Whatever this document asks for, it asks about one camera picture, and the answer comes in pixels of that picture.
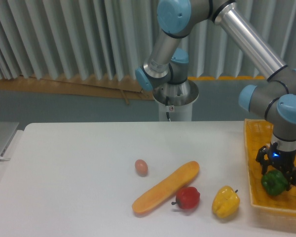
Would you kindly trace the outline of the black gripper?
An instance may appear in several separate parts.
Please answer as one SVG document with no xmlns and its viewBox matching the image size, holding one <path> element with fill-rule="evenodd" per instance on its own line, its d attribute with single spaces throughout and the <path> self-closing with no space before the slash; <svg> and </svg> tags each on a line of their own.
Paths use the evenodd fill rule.
<svg viewBox="0 0 296 237">
<path fill-rule="evenodd" d="M 287 180 L 286 190 L 292 186 L 296 187 L 296 167 L 294 161 L 296 150 L 282 151 L 277 149 L 278 145 L 263 146 L 258 150 L 256 162 L 261 165 L 261 174 L 264 175 L 269 166 L 281 171 Z"/>
</svg>

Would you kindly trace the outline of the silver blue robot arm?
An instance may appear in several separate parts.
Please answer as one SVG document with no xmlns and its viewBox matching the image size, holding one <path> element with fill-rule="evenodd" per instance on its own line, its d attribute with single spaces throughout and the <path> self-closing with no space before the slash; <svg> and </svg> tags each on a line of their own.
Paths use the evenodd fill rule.
<svg viewBox="0 0 296 237">
<path fill-rule="evenodd" d="M 258 150 L 262 174 L 269 167 L 284 176 L 285 188 L 296 187 L 296 70 L 292 70 L 242 16 L 233 0 L 162 0 L 157 7 L 160 34 L 150 56 L 135 71 L 140 86 L 152 91 L 166 118 L 179 106 L 193 103 L 198 90 L 187 82 L 188 54 L 180 49 L 199 22 L 222 27 L 266 78 L 267 85 L 248 85 L 238 103 L 273 125 L 269 146 Z"/>
</svg>

